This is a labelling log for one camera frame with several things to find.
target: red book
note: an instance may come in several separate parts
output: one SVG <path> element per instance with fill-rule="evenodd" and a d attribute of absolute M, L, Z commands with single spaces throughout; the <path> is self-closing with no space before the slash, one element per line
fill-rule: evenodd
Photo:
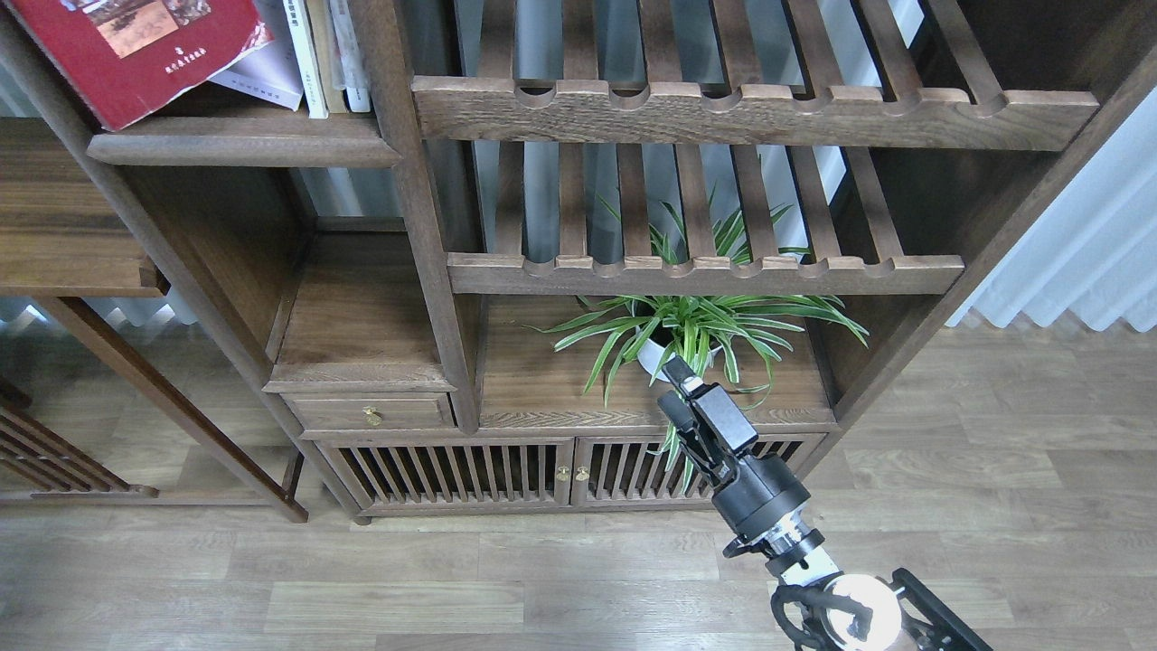
<path fill-rule="evenodd" d="M 250 0 L 5 2 L 110 131 L 271 39 Z"/>

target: white plant pot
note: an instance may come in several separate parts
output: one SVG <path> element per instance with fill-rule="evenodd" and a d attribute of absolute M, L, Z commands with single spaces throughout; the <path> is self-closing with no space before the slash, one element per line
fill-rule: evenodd
<path fill-rule="evenodd" d="M 708 367 L 713 365 L 713 363 L 715 362 L 715 356 L 721 350 L 723 350 L 722 347 L 716 347 L 712 349 L 710 360 L 707 363 Z M 655 370 L 658 369 L 658 362 L 662 358 L 663 358 L 663 347 L 656 345 L 653 340 L 647 340 L 647 343 L 643 345 L 643 348 L 639 349 L 639 365 L 643 368 L 643 371 L 647 371 L 648 376 L 655 373 Z M 662 371 L 658 372 L 656 379 L 662 380 L 664 383 L 671 382 L 666 379 L 666 373 L 663 373 Z"/>

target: brass knob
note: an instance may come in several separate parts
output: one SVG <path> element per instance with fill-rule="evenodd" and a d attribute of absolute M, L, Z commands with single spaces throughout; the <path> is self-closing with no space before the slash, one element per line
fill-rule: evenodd
<path fill-rule="evenodd" d="M 378 414 L 373 407 L 362 408 L 362 414 L 366 415 L 366 424 L 370 428 L 376 428 L 382 424 L 382 415 Z"/>

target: slatted cabinet door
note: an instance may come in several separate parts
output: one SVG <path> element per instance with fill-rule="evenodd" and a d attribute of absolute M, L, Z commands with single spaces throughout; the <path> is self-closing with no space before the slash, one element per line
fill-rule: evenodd
<path fill-rule="evenodd" d="M 825 435 L 760 435 L 754 453 L 762 459 L 780 456 L 795 471 Z M 584 509 L 653 509 L 657 505 L 701 506 L 712 488 L 699 473 L 680 491 L 680 453 L 669 467 L 669 453 L 659 453 L 663 437 L 580 438 L 575 450 L 570 504 Z"/>
<path fill-rule="evenodd" d="M 558 510 L 574 438 L 318 442 L 362 516 Z"/>

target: wood laminate floor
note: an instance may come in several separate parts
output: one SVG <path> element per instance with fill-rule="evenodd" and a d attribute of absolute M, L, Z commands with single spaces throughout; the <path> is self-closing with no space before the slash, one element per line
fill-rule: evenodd
<path fill-rule="evenodd" d="M 123 333 L 238 443 L 281 459 L 198 330 Z M 132 482 L 228 482 L 40 324 L 0 327 L 0 376 Z M 912 569 L 995 649 L 1157 649 L 1157 336 L 944 331 L 808 487 L 845 569 Z M 790 649 L 758 561 L 720 555 L 714 512 L 359 527 L 312 474 L 300 497 L 307 525 L 257 508 L 0 508 L 0 649 Z"/>

